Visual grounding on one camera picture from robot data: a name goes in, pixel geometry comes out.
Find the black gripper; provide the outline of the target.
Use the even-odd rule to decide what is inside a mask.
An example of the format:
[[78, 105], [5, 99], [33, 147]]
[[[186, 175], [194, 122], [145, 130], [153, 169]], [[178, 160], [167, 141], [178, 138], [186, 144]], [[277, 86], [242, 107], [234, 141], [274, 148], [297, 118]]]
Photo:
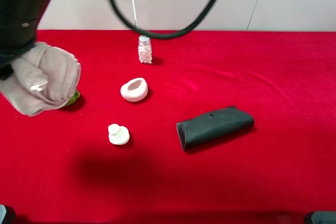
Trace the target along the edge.
[[34, 47], [38, 24], [50, 0], [1, 0], [1, 79], [11, 64]]

